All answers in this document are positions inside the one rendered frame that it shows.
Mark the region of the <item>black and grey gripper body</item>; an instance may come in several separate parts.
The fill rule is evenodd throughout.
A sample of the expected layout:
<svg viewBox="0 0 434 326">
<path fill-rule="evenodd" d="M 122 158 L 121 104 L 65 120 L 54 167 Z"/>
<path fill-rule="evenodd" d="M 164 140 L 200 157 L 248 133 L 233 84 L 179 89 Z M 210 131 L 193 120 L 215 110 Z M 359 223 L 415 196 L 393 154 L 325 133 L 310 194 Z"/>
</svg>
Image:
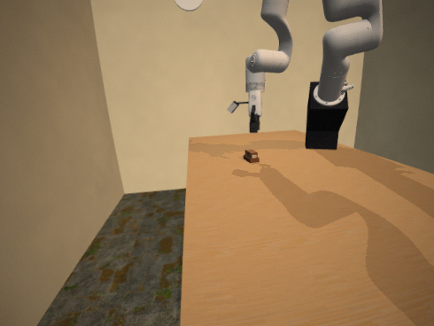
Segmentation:
<svg viewBox="0 0 434 326">
<path fill-rule="evenodd" d="M 249 116 L 253 105 L 256 105 L 257 112 L 255 112 L 255 115 L 258 114 L 259 116 L 262 116 L 262 92 L 265 92 L 265 90 L 256 89 L 256 90 L 247 90 L 246 92 L 249 92 L 249 96 L 248 96 Z M 252 99 L 252 97 L 255 97 L 256 100 Z"/>
</svg>

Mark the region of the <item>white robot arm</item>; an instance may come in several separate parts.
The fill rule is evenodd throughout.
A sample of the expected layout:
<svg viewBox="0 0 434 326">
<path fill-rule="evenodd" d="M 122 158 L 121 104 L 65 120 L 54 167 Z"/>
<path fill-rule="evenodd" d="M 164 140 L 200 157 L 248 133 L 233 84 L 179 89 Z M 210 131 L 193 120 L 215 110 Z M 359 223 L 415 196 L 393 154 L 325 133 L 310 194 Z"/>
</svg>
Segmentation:
<svg viewBox="0 0 434 326">
<path fill-rule="evenodd" d="M 291 60 L 293 40 L 286 19 L 289 0 L 262 0 L 261 18 L 279 40 L 276 50 L 256 50 L 245 60 L 246 90 L 265 90 L 265 73 L 284 72 Z M 353 89 L 345 81 L 350 67 L 348 56 L 373 50 L 383 38 L 382 0 L 322 0 L 325 19 L 336 22 L 354 17 L 363 20 L 333 27 L 322 39 L 322 70 L 315 101 L 324 106 L 338 105 L 345 91 Z M 260 73 L 265 72 L 265 73 Z"/>
</svg>

